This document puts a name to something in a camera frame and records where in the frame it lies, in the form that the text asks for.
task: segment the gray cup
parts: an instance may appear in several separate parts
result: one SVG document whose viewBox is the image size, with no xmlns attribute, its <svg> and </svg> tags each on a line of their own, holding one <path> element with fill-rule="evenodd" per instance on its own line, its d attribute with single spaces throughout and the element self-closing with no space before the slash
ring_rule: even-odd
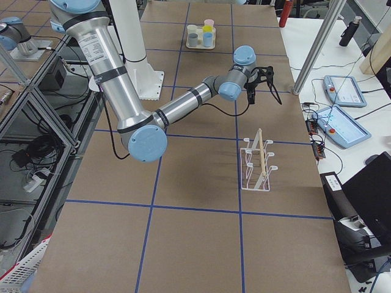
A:
<svg viewBox="0 0 391 293">
<path fill-rule="evenodd" d="M 198 45 L 198 35 L 197 34 L 188 34 L 189 46 L 196 47 Z"/>
</svg>

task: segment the white plastic basket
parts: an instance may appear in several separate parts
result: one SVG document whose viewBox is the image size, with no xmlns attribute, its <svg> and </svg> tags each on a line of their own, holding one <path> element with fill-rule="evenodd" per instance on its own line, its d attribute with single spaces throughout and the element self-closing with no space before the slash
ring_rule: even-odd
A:
<svg viewBox="0 0 391 293">
<path fill-rule="evenodd" d="M 23 283 L 38 269 L 49 244 L 50 237 L 42 240 L 37 247 L 0 277 L 0 293 L 22 293 Z"/>
</svg>

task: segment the blue cup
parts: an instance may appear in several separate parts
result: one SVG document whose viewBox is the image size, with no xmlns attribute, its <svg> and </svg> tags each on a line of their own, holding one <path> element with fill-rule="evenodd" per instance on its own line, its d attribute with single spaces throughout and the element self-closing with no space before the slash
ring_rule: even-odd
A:
<svg viewBox="0 0 391 293">
<path fill-rule="evenodd" d="M 203 46 L 204 47 L 212 47 L 213 44 L 213 34 L 211 32 L 204 32 L 202 35 Z"/>
</svg>

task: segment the cup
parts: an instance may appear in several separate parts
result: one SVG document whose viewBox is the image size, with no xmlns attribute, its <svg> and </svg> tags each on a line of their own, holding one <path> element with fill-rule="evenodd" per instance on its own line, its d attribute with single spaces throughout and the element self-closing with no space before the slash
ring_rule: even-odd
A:
<svg viewBox="0 0 391 293">
<path fill-rule="evenodd" d="M 198 35 L 195 33 L 188 34 L 189 47 L 196 47 L 198 45 Z"/>
<path fill-rule="evenodd" d="M 214 20 L 204 20 L 204 21 L 203 21 L 203 24 L 204 24 L 205 26 L 211 26 L 211 27 L 213 27 L 213 25 L 214 25 Z"/>
<path fill-rule="evenodd" d="M 205 33 L 205 32 L 212 32 L 213 31 L 213 27 L 211 26 L 203 26 L 202 27 L 202 32 Z"/>
<path fill-rule="evenodd" d="M 194 24 L 188 25 L 188 35 L 189 34 L 196 34 L 197 33 L 197 26 Z"/>
<path fill-rule="evenodd" d="M 203 41 L 203 46 L 204 47 L 212 47 L 213 44 L 213 34 L 211 32 L 205 32 L 202 35 L 202 41 Z"/>
</svg>

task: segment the power adapter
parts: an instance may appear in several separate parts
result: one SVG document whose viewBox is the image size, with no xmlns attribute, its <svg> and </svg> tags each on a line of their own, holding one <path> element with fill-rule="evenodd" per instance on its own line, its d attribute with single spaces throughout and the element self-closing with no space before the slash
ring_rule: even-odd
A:
<svg viewBox="0 0 391 293">
<path fill-rule="evenodd" d="M 27 154 L 27 152 L 25 150 L 20 150 L 17 153 L 13 154 L 12 159 L 19 166 L 19 168 L 22 168 L 22 167 L 26 166 L 28 163 L 32 162 L 30 155 Z"/>
</svg>

